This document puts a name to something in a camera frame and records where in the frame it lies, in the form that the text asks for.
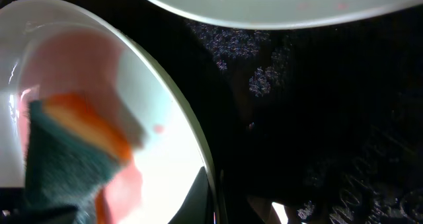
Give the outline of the black round tray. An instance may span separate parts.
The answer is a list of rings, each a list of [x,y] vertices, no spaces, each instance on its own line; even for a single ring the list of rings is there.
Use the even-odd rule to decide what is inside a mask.
[[[2,5],[16,0],[1,0]],[[244,30],[147,0],[64,0],[146,49],[246,196],[290,223],[422,222],[422,7],[335,26]]]

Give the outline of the green orange sponge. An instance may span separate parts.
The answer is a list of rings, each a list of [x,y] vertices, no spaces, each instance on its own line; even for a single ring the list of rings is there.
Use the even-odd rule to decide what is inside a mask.
[[[108,223],[104,187],[133,158],[123,133],[85,98],[58,94],[28,105],[23,208],[75,208],[72,223]]]

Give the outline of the light blue plate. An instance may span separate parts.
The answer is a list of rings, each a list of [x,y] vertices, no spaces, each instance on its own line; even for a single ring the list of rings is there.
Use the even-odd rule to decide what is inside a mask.
[[[142,47],[62,0],[1,9],[1,213],[24,210],[28,105],[58,94],[85,98],[132,145],[102,191],[108,223],[169,223],[202,167],[219,221],[212,156],[184,95]]]
[[[368,19],[422,0],[148,0],[182,17],[242,29],[286,30]]]

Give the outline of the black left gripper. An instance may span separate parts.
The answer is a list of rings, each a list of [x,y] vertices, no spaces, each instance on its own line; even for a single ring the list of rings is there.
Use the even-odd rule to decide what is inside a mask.
[[[77,212],[72,205],[43,210],[14,209],[8,215],[1,213],[1,224],[72,224]]]

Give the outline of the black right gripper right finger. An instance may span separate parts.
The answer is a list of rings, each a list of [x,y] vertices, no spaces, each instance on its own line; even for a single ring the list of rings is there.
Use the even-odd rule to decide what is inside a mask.
[[[218,200],[222,223],[263,224],[261,218],[247,202],[246,196],[231,183],[224,170],[219,172]]]

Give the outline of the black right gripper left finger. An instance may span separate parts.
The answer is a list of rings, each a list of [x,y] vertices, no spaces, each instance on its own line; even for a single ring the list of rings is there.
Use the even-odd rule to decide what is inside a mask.
[[[184,202],[169,224],[212,224],[212,195],[204,167],[198,171]]]

